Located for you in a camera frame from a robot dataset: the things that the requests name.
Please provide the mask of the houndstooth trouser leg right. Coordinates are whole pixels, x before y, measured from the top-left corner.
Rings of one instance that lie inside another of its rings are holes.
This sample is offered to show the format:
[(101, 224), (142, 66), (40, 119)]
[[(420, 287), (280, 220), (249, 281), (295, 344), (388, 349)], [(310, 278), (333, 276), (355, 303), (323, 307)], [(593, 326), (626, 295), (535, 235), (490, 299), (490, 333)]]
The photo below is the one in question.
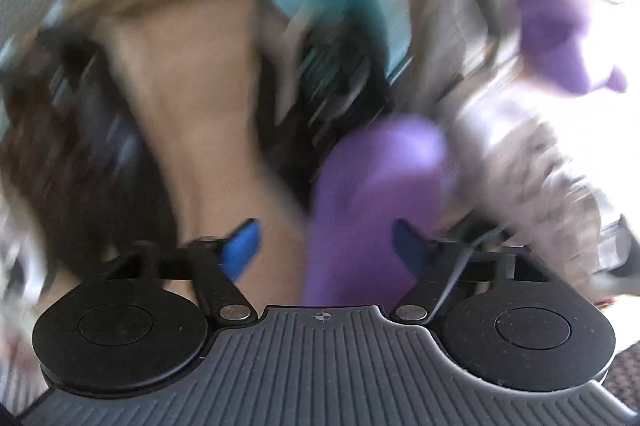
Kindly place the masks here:
[(626, 406), (640, 410), (640, 342), (615, 357), (603, 386)]

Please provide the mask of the black sneaker white sole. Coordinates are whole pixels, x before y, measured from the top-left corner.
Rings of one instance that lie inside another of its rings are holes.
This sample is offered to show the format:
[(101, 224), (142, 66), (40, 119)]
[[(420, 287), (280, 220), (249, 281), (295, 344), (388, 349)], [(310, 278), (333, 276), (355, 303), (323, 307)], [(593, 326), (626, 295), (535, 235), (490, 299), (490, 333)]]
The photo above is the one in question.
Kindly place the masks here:
[(40, 28), (2, 70), (1, 94), (1, 156), (52, 259), (85, 278), (109, 250), (177, 244), (160, 166), (96, 36), (72, 23)]

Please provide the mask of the black teal running sneaker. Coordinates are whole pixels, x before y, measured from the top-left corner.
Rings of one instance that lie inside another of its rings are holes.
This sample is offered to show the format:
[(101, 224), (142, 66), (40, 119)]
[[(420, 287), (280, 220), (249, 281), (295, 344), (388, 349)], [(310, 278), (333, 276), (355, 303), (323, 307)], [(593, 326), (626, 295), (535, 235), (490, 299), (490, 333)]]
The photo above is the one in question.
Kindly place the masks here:
[(389, 113), (408, 68), (408, 0), (257, 0), (254, 128), (270, 170), (307, 208), (338, 140)]

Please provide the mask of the grey white running sneaker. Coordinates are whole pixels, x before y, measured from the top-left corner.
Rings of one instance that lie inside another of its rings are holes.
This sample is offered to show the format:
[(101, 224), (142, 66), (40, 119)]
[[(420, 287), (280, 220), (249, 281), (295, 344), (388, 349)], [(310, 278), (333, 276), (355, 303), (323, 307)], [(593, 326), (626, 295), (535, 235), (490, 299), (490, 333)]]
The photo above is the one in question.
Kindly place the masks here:
[(413, 59), (399, 105), (445, 131), (464, 196), (592, 302), (639, 290), (622, 214), (514, 97), (520, 24), (510, 0), (411, 0)]

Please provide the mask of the purple slide slipper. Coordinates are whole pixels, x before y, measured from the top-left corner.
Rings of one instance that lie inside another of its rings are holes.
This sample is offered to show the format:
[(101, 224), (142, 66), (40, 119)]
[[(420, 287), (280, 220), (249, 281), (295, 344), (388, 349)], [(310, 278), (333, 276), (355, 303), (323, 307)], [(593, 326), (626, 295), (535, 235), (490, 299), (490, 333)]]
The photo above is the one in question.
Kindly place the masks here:
[(394, 223), (436, 229), (446, 158), (437, 126), (416, 115), (381, 118), (334, 146), (311, 197), (303, 305), (400, 302), (416, 276), (394, 251)]
[(608, 88), (624, 92), (617, 66), (615, 24), (585, 0), (514, 0), (521, 20), (521, 54), (540, 77), (576, 96)]

